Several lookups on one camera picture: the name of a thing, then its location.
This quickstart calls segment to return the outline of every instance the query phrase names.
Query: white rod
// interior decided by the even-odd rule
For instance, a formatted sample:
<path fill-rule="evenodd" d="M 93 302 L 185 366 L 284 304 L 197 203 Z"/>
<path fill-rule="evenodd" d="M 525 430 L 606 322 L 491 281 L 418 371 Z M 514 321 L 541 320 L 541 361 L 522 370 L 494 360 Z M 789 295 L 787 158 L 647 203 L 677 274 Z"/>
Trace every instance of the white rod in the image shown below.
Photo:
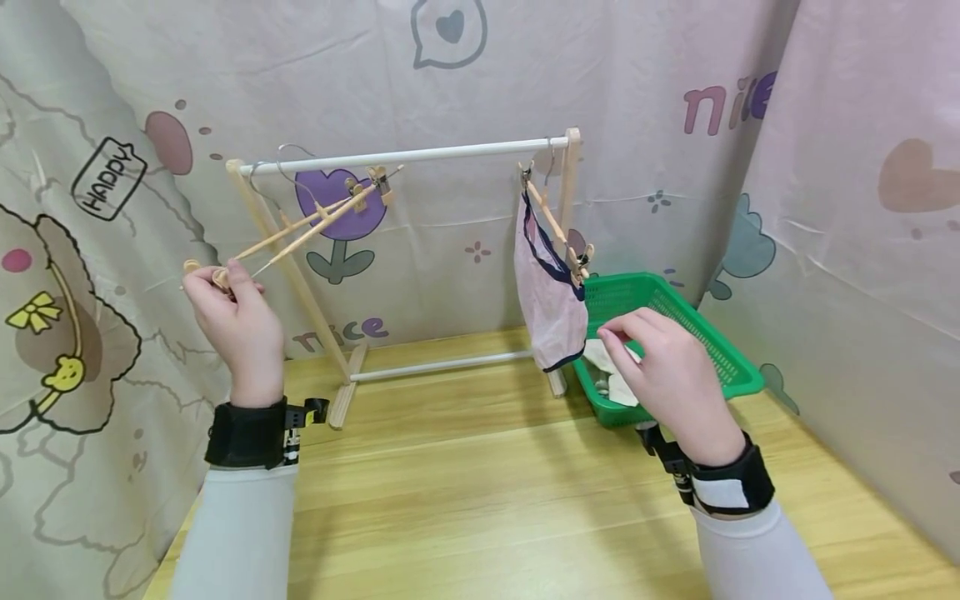
<path fill-rule="evenodd" d="M 399 152 L 383 152 L 375 155 L 335 156 L 333 158 L 306 158 L 304 160 L 287 160 L 279 167 L 284 173 L 303 173 L 305 171 L 320 171 L 322 169 L 340 169 L 343 167 L 365 167 L 379 164 L 400 162 L 417 162 L 419 160 L 436 160 L 440 158 L 467 158 L 470 156 L 509 155 L 521 152 L 536 152 L 556 148 L 566 148 L 567 138 L 545 137 L 540 139 L 524 139 L 515 142 L 495 142 L 493 144 L 473 144 L 471 146 L 448 146 L 446 148 L 424 148 L 422 150 L 401 150 Z M 253 165 L 245 164 L 240 167 L 240 173 L 249 177 Z M 279 173 L 275 162 L 263 162 L 256 168 L 257 175 Z"/>
<path fill-rule="evenodd" d="M 520 352 L 488 354 L 487 356 L 472 356 L 470 358 L 460 358 L 457 360 L 444 360 L 439 363 L 424 363 L 422 365 L 411 365 L 409 367 L 385 369 L 383 371 L 359 372 L 351 375 L 350 381 L 376 381 L 378 379 L 393 379 L 394 377 L 413 375 L 421 372 L 449 371 L 451 369 L 461 369 L 463 367 L 493 365 L 496 363 L 505 363 L 521 358 L 530 358 L 533 355 L 534 354 L 531 350 L 523 350 Z"/>

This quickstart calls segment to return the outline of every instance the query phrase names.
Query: finger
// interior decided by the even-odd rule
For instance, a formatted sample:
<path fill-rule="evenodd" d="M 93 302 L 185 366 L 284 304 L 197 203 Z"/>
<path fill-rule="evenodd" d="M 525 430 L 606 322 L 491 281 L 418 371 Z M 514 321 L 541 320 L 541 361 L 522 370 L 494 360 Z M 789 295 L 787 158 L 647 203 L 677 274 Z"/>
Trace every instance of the finger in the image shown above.
<path fill-rule="evenodd" d="M 198 278 L 203 279 L 203 280 L 205 280 L 205 281 L 213 281 L 213 274 L 214 274 L 214 272 L 216 272 L 216 270 L 219 269 L 219 268 L 220 268 L 220 267 L 216 267 L 216 266 L 213 266 L 213 265 L 206 266 L 206 267 L 201 267 L 200 269 L 197 269 L 196 271 L 192 271 L 192 272 L 186 274 L 185 276 L 183 276 L 183 279 L 186 280 L 188 277 L 198 277 Z"/>
<path fill-rule="evenodd" d="M 607 354 L 610 355 L 613 365 L 620 372 L 620 374 L 623 375 L 623 378 L 631 386 L 636 385 L 638 387 L 642 387 L 644 381 L 643 371 L 634 360 L 634 357 L 630 355 L 629 351 L 627 351 L 627 347 L 624 346 L 623 340 L 618 338 L 608 329 L 598 329 L 597 335 L 600 336 L 600 341 L 603 342 L 604 348 L 607 349 Z"/>
<path fill-rule="evenodd" d="M 245 302 L 263 301 L 260 298 L 260 290 L 256 289 L 256 283 L 243 268 L 239 261 L 230 259 L 227 261 L 227 281 L 233 296 L 237 298 L 237 304 L 243 305 Z"/>
<path fill-rule="evenodd" d="M 635 310 L 634 314 L 663 333 L 675 331 L 677 327 L 683 329 L 683 327 L 676 321 L 670 319 L 669 317 L 663 316 L 653 308 L 647 308 L 644 306 L 643 308 L 638 308 Z"/>
<path fill-rule="evenodd" d="M 219 267 L 204 267 L 183 278 L 183 292 L 198 314 L 233 304 L 224 291 L 212 282 L 212 274 L 216 269 Z"/>
<path fill-rule="evenodd" d="M 663 337 L 663 332 L 641 319 L 636 312 L 627 313 L 607 321 L 600 326 L 614 333 L 621 341 L 623 338 L 635 340 L 644 351 L 657 346 Z"/>

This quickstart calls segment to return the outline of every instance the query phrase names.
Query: white sleeve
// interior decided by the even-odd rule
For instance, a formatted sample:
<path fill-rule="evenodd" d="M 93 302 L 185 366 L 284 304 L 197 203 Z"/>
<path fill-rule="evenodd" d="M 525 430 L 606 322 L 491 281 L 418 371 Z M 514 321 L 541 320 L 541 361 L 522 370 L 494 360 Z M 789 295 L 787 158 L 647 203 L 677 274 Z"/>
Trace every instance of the white sleeve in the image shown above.
<path fill-rule="evenodd" d="M 700 557 L 713 600 L 831 600 L 820 569 L 774 500 L 756 515 L 697 519 Z"/>
<path fill-rule="evenodd" d="M 207 472 L 174 570 L 173 600 L 287 597 L 298 470 Z"/>

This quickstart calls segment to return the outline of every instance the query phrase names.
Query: clothes drying rack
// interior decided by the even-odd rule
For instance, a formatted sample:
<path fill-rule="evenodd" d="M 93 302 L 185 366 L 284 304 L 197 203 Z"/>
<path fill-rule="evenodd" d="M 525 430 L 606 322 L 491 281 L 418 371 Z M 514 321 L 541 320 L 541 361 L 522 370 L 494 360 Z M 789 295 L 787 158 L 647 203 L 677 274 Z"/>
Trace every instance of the clothes drying rack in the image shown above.
<path fill-rule="evenodd" d="M 540 150 L 562 150 L 561 179 L 560 179 L 560 210 L 559 222 L 560 230 L 566 234 L 572 225 L 573 217 L 573 196 L 576 190 L 577 163 L 580 160 L 580 130 L 569 128 L 565 135 L 561 137 L 527 139 L 509 142 L 497 142 L 492 144 L 474 144 L 469 146 L 450 146 L 445 148 L 426 148 L 422 150 L 404 150 L 398 152 L 357 155 L 357 156 L 337 156 L 332 158 L 306 158 L 302 160 L 290 160 L 285 162 L 260 162 L 246 164 L 243 160 L 233 159 L 227 162 L 227 173 L 230 180 L 237 187 L 247 210 L 250 212 L 253 222 L 264 238 L 275 236 L 281 231 L 276 222 L 276 217 L 271 212 L 266 199 L 257 191 L 257 188 L 251 184 L 251 177 L 271 175 L 271 174 L 296 174 L 307 171 L 333 170 L 347 167 L 367 167 L 381 164 L 398 164 L 409 162 L 420 162 L 425 160 L 439 160 L 445 158 L 469 158 L 477 156 L 496 156 L 511 155 L 520 153 L 535 153 Z M 553 240 L 555 250 L 558 255 L 566 256 L 567 248 L 565 239 Z M 279 241 L 273 243 L 274 250 L 281 252 L 282 248 Z M 499 354 L 487 354 L 483 356 L 472 356 L 469 358 L 460 358 L 456 360 L 446 360 L 433 363 L 424 363 L 419 365 L 410 365 L 398 367 L 395 369 L 385 369 L 381 371 L 363 372 L 363 361 L 369 349 L 368 343 L 362 341 L 356 346 L 349 355 L 349 359 L 344 355 L 340 345 L 337 344 L 333 332 L 330 330 L 329 323 L 323 310 L 317 303 L 317 299 L 310 291 L 310 286 L 303 271 L 292 257 L 288 256 L 278 261 L 281 269 L 289 280 L 291 288 L 300 302 L 304 312 L 310 319 L 310 322 L 317 330 L 317 336 L 324 345 L 326 355 L 333 361 L 337 372 L 340 374 L 342 385 L 337 392 L 336 397 L 330 407 L 327 415 L 327 422 L 333 429 L 343 428 L 347 417 L 347 409 L 353 400 L 358 384 L 365 381 L 379 381 L 384 379 L 393 379 L 428 372 L 449 371 L 454 369 L 465 369 L 469 367 L 480 367 L 484 365 L 494 365 L 520 359 L 532 359 L 531 350 L 519 350 L 514 352 L 502 352 Z M 555 397 L 561 397 L 566 393 L 566 383 L 559 371 L 553 371 L 546 374 L 551 392 Z"/>

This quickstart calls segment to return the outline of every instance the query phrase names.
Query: navy trim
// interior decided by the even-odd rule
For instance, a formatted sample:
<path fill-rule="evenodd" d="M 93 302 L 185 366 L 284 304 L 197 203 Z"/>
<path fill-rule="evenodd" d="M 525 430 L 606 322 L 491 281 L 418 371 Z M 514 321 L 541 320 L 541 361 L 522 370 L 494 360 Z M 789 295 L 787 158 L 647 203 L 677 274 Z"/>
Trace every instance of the navy trim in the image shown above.
<path fill-rule="evenodd" d="M 580 358 L 581 356 L 583 356 L 583 355 L 584 355 L 584 351 L 586 351 L 586 350 L 587 350 L 587 340 L 584 340 L 584 346 L 583 346 L 582 348 L 580 348 L 580 351 L 579 351 L 579 352 L 577 352 L 576 354 L 571 354 L 571 355 L 567 356 L 564 360 L 560 361 L 559 363 L 557 363 L 557 364 L 554 365 L 553 367 L 547 367 L 546 369 L 543 370 L 543 372 L 556 371 L 556 370 L 559 369 L 560 367 L 572 363 L 573 361 L 575 361 L 575 360 L 577 360 L 578 358 Z"/>
<path fill-rule="evenodd" d="M 534 208 L 530 204 L 530 196 L 527 194 L 526 190 L 523 190 L 522 196 L 523 196 L 523 202 L 526 204 L 526 208 L 523 213 L 523 237 L 524 239 L 527 240 L 527 244 L 530 245 L 530 253 L 534 256 L 534 258 L 537 259 L 537 262 L 540 264 L 540 266 L 543 268 L 544 271 L 546 271 L 546 273 L 549 276 L 553 277 L 554 280 L 560 283 L 565 283 L 569 285 L 570 290 L 573 292 L 573 296 L 580 302 L 584 301 L 584 298 L 586 297 L 584 286 L 581 285 L 580 287 L 577 287 L 573 285 L 573 275 L 570 273 L 570 268 L 566 266 L 565 260 L 562 260 L 559 256 L 557 256 L 556 251 L 553 250 L 553 243 L 550 241 L 550 238 L 547 236 L 546 231 L 544 231 L 543 228 L 540 226 L 540 223 L 537 222 L 537 218 L 534 216 Z M 527 233 L 527 224 L 529 224 L 531 220 L 533 220 L 534 224 L 537 226 L 537 232 L 540 234 L 540 239 L 543 241 L 543 245 L 546 247 L 546 250 L 550 253 L 550 256 L 553 258 L 555 264 L 551 265 L 550 263 L 540 258 L 540 255 L 537 252 L 537 248 L 534 246 L 533 240 L 530 239 L 529 234 Z M 551 367 L 550 371 L 556 369 L 559 366 L 562 366 L 563 364 L 565 363 L 562 361 L 561 364 L 555 367 Z"/>

